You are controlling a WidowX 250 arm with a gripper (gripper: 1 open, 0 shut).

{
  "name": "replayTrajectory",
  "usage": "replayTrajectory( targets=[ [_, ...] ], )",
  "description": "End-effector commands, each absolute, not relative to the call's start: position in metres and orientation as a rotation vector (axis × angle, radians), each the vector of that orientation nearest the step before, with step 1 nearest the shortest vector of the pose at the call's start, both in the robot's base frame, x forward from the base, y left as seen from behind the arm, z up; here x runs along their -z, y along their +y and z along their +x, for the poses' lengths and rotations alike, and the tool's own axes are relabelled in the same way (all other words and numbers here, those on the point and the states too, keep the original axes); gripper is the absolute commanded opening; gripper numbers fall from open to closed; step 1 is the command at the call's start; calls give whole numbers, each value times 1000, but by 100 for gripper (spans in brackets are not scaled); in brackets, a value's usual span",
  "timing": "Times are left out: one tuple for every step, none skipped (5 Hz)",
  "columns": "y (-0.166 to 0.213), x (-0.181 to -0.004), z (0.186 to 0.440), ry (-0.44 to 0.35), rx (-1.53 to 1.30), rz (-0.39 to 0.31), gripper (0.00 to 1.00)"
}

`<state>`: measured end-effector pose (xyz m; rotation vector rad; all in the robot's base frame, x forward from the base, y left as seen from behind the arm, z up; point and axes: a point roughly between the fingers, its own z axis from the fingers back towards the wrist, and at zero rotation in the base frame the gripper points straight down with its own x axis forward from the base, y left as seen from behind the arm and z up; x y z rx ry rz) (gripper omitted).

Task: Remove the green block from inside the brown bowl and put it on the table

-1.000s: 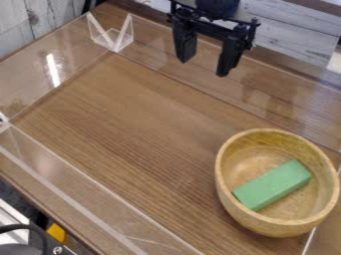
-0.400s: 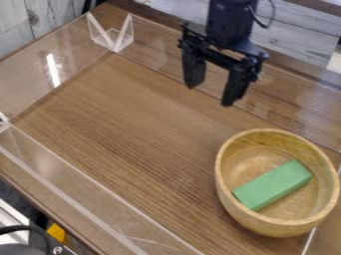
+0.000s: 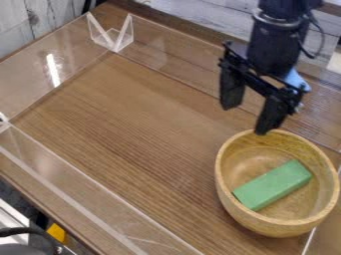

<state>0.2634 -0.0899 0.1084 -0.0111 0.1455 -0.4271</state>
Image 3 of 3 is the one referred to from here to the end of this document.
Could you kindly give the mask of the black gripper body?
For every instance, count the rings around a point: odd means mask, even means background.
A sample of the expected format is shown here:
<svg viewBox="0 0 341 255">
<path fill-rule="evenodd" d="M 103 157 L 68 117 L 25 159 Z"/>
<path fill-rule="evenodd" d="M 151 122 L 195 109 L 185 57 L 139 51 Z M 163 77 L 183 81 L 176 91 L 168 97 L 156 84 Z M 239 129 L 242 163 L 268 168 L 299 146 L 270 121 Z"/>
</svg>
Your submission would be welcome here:
<svg viewBox="0 0 341 255">
<path fill-rule="evenodd" d="M 307 33 L 307 21 L 271 19 L 263 13 L 252 15 L 252 30 L 246 49 L 246 55 L 239 55 L 231 49 L 231 42 L 223 43 L 224 53 L 219 67 L 235 70 L 250 85 L 263 96 L 276 92 L 259 76 L 272 77 L 283 81 L 294 71 L 300 46 L 299 40 Z"/>
</svg>

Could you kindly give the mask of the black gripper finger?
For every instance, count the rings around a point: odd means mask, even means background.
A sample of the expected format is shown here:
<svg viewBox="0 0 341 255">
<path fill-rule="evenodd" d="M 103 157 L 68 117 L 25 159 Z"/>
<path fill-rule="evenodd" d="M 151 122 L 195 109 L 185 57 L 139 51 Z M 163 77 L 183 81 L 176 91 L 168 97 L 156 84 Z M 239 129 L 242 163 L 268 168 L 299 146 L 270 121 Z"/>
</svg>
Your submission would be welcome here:
<svg viewBox="0 0 341 255">
<path fill-rule="evenodd" d="M 242 75 L 235 70 L 222 67 L 219 75 L 219 103 L 226 111 L 240 105 L 243 93 L 244 81 Z"/>
<path fill-rule="evenodd" d="M 267 97 L 255 123 L 255 134 L 266 135 L 270 130 L 279 128 L 286 115 L 287 104 L 275 96 Z"/>
</svg>

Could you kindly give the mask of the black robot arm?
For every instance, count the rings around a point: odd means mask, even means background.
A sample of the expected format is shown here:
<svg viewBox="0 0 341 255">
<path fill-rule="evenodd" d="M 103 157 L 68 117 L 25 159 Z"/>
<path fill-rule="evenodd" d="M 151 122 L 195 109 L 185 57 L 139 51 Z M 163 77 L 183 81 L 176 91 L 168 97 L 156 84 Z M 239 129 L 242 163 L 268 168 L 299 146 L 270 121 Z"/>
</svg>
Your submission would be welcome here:
<svg viewBox="0 0 341 255">
<path fill-rule="evenodd" d="M 223 43 L 219 59 L 219 103 L 224 110 L 242 104 L 246 89 L 264 97 L 254 132 L 267 134 L 300 108 L 310 86 L 295 70 L 300 55 L 314 59 L 318 52 L 303 48 L 307 29 L 318 21 L 311 11 L 322 0 L 258 0 L 246 52 L 238 54 Z"/>
</svg>

